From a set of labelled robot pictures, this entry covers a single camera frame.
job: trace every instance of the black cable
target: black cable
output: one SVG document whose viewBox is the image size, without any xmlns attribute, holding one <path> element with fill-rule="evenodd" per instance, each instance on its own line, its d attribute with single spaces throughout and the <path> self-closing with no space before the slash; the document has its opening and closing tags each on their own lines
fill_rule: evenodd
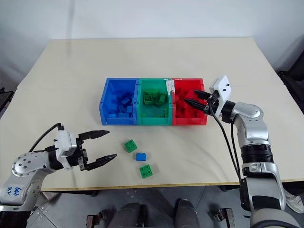
<svg viewBox="0 0 304 228">
<path fill-rule="evenodd" d="M 234 158 L 233 158 L 233 155 L 232 155 L 231 147 L 230 147 L 230 144 L 229 144 L 229 141 L 228 141 L 228 138 L 227 138 L 225 129 L 224 129 L 223 125 L 220 123 L 219 119 L 215 116 L 215 114 L 214 114 L 214 112 L 213 112 L 213 109 L 212 109 L 212 104 L 211 104 L 211 103 L 208 103 L 208 105 L 209 105 L 209 109 L 210 109 L 211 115 L 213 116 L 213 118 L 215 119 L 215 121 L 219 124 L 219 127 L 221 128 L 221 130 L 222 130 L 222 132 L 223 132 L 223 135 L 224 135 L 224 138 L 225 138 L 225 140 L 226 140 L 226 144 L 227 144 L 227 147 L 228 147 L 228 150 L 229 150 L 229 154 L 230 154 L 230 157 L 231 157 L 231 160 L 232 160 L 234 169 L 235 169 L 235 171 L 236 171 L 236 173 L 237 173 L 238 179 L 240 180 L 241 177 L 240 177 L 240 175 L 238 174 L 238 169 L 237 169 L 237 166 L 236 166 L 236 164 L 235 164 L 235 161 L 234 161 Z"/>
<path fill-rule="evenodd" d="M 44 136 L 46 136 L 50 131 L 52 131 L 53 129 L 55 129 L 56 127 L 61 127 L 61 123 L 57 123 L 54 126 L 52 126 L 51 128 L 49 128 L 46 132 L 44 132 L 38 139 L 37 141 L 34 143 L 34 145 L 30 148 L 29 152 L 32 152 L 35 147 L 37 146 L 37 144 L 41 141 L 41 139 L 44 138 Z"/>
<path fill-rule="evenodd" d="M 233 122 L 234 122 L 234 120 L 231 122 L 231 125 L 230 125 L 230 129 L 231 129 L 231 141 L 232 141 L 232 148 L 233 148 L 234 156 L 236 158 L 236 163 L 237 163 L 237 174 L 238 174 L 238 177 L 240 178 L 241 177 L 241 170 L 240 170 L 239 163 L 238 163 L 238 156 L 237 156 L 236 145 L 234 143 Z"/>
</svg>

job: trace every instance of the beige tabletop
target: beige tabletop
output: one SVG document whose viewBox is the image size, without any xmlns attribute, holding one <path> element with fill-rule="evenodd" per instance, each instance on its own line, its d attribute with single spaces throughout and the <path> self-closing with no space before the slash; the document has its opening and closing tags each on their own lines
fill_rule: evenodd
<svg viewBox="0 0 304 228">
<path fill-rule="evenodd" d="M 200 77 L 208 91 L 222 75 L 232 85 L 231 101 L 264 110 L 282 180 L 303 180 L 304 116 L 252 38 L 87 39 L 50 41 L 18 86 L 0 120 L 0 184 L 12 161 L 58 122 L 75 134 L 109 130 L 83 147 L 92 161 L 118 156 L 92 171 L 74 167 L 48 175 L 44 190 L 235 184 L 225 140 L 212 118 L 206 126 L 102 126 L 98 109 L 107 77 Z M 229 124 L 224 127 L 230 135 Z M 55 135 L 37 149 L 52 145 Z M 125 152 L 122 144 L 129 139 L 147 153 L 147 162 Z M 153 176 L 142 179 L 138 168 L 146 163 Z"/>
</svg>

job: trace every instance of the green lego brick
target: green lego brick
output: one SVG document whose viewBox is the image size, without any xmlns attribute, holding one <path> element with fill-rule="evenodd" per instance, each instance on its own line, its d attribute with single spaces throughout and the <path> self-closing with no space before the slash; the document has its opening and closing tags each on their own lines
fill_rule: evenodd
<svg viewBox="0 0 304 228">
<path fill-rule="evenodd" d="M 127 141 L 124 143 L 125 148 L 127 149 L 128 153 L 131 153 L 132 151 L 135 151 L 137 149 L 137 146 L 133 139 Z"/>
<path fill-rule="evenodd" d="M 150 165 L 144 165 L 144 166 L 140 167 L 139 171 L 141 172 L 143 179 L 153 175 Z"/>
<path fill-rule="evenodd" d="M 153 104 L 152 96 L 151 95 L 143 96 L 143 102 L 145 105 L 152 105 Z"/>
<path fill-rule="evenodd" d="M 165 103 L 165 95 L 161 95 L 160 96 L 160 102 L 161 103 Z"/>
<path fill-rule="evenodd" d="M 156 105 L 157 107 L 160 107 L 162 105 L 162 102 L 153 100 L 153 104 Z"/>
<path fill-rule="evenodd" d="M 152 100 L 153 101 L 159 101 L 160 100 L 160 94 L 159 93 L 152 94 Z"/>
</svg>

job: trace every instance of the blue building block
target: blue building block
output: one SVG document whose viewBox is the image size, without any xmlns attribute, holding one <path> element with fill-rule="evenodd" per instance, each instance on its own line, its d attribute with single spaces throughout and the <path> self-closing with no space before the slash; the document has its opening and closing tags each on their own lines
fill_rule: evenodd
<svg viewBox="0 0 304 228">
<path fill-rule="evenodd" d="M 127 107 L 127 113 L 132 113 L 132 106 Z"/>
<path fill-rule="evenodd" d="M 130 99 L 128 98 L 128 97 L 126 97 L 124 100 L 122 100 L 122 103 L 123 104 L 126 104 L 126 103 L 128 103 L 130 101 Z"/>
<path fill-rule="evenodd" d="M 125 113 L 126 108 L 125 108 L 124 106 L 120 105 L 120 106 L 118 107 L 118 110 L 119 110 L 119 112 L 121 112 L 121 113 Z"/>
<path fill-rule="evenodd" d="M 135 160 L 137 161 L 145 161 L 147 160 L 147 155 L 145 153 L 137 153 Z"/>
</svg>

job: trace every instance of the table edge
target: table edge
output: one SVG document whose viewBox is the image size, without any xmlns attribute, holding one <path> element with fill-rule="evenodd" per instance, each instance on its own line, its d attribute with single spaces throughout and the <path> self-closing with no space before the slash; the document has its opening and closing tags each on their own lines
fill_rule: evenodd
<svg viewBox="0 0 304 228">
<path fill-rule="evenodd" d="M 294 182 L 294 181 L 304 181 L 304 178 L 282 180 L 282 182 Z M 217 186 L 217 185 L 239 185 L 239 182 L 129 185 L 129 186 L 113 186 L 113 187 L 90 187 L 90 188 L 42 188 L 41 190 L 42 191 L 85 191 L 85 190 L 139 189 L 139 188 Z"/>
</svg>

